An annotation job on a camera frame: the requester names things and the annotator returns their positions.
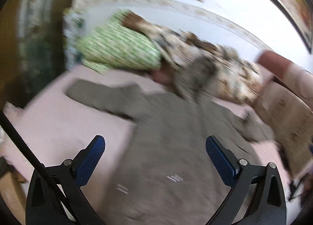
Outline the floral plastic bag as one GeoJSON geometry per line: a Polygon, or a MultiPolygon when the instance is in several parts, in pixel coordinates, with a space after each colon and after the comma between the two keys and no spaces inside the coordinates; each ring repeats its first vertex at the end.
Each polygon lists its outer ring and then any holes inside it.
{"type": "Polygon", "coordinates": [[[66,8],[63,12],[63,51],[65,68],[71,70],[81,61],[78,42],[85,34],[85,17],[82,9],[66,8]]]}

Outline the dark wooden glass door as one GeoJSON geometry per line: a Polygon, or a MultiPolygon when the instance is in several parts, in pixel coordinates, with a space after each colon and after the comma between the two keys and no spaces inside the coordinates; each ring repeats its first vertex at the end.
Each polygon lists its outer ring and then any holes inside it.
{"type": "Polygon", "coordinates": [[[72,0],[1,0],[1,107],[24,108],[65,71],[63,11],[72,0]]]}

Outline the brown knitted cloth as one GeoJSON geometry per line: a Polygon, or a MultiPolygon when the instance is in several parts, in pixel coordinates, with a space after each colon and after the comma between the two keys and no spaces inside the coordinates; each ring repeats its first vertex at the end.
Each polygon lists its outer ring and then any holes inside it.
{"type": "Polygon", "coordinates": [[[126,28],[141,32],[147,21],[131,11],[125,14],[121,24],[126,28]]]}

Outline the pink quilted bed sheet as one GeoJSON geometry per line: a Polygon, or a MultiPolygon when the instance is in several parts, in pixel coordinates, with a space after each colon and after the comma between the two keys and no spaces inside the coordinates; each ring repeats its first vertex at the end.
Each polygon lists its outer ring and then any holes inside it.
{"type": "MultiPolygon", "coordinates": [[[[100,216],[110,181],[132,139],[136,123],[132,119],[99,111],[69,98],[66,90],[77,79],[111,88],[137,85],[145,94],[168,92],[149,78],[130,72],[111,70],[100,75],[84,66],[76,66],[50,83],[23,110],[6,108],[7,116],[14,127],[46,166],[59,165],[65,159],[73,158],[96,135],[104,137],[104,154],[90,180],[82,187],[83,194],[100,216]]],[[[250,107],[220,100],[214,102],[239,117],[253,112],[250,107]]],[[[274,162],[283,184],[286,185],[288,175],[274,142],[252,142],[251,146],[259,158],[259,165],[274,162]]]]}

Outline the striped floral cushion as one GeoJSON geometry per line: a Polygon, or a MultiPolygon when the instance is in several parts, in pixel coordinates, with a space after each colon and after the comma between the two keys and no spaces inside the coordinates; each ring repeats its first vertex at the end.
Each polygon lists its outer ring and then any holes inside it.
{"type": "Polygon", "coordinates": [[[295,94],[277,82],[268,82],[254,103],[254,110],[274,131],[285,150],[292,178],[312,160],[312,110],[295,94]]]}

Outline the dark red pillow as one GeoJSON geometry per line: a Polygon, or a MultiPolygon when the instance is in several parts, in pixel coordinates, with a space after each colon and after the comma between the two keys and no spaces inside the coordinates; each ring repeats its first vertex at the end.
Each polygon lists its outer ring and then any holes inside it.
{"type": "Polygon", "coordinates": [[[164,86],[169,86],[172,83],[171,69],[161,68],[159,70],[153,70],[150,76],[154,82],[164,86]]]}

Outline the cardboard box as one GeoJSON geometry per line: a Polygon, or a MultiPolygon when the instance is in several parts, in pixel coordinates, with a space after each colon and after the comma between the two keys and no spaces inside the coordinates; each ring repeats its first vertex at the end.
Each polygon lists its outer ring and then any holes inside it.
{"type": "Polygon", "coordinates": [[[1,177],[1,196],[20,224],[25,224],[27,199],[21,183],[11,172],[7,172],[1,177]]]}

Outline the grey-brown quilted hooded jacket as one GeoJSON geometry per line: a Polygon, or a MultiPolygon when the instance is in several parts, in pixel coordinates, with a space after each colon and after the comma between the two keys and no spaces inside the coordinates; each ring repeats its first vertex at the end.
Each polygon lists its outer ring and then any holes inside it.
{"type": "Polygon", "coordinates": [[[106,224],[205,224],[229,191],[206,153],[207,137],[254,165],[251,143],[274,138],[253,112],[241,118],[204,94],[189,100],[77,79],[66,95],[136,123],[100,210],[106,224]]]}

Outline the beige leaf-print blanket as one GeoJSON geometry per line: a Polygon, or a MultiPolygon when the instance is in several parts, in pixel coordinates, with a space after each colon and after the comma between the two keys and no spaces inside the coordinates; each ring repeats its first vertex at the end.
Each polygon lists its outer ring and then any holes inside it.
{"type": "Polygon", "coordinates": [[[252,104],[263,83],[260,68],[230,46],[202,41],[191,32],[175,32],[147,21],[144,34],[161,52],[161,68],[172,70],[172,86],[189,100],[200,94],[237,104],[252,104]]]}

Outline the green white checkered pillow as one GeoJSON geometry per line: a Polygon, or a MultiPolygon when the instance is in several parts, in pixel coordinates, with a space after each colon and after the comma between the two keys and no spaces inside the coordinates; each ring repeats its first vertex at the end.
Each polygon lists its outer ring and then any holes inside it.
{"type": "Polygon", "coordinates": [[[146,36],[122,25],[129,13],[128,9],[116,11],[104,25],[77,42],[83,65],[100,74],[114,68],[150,71],[161,67],[162,55],[156,46],[146,36]]]}

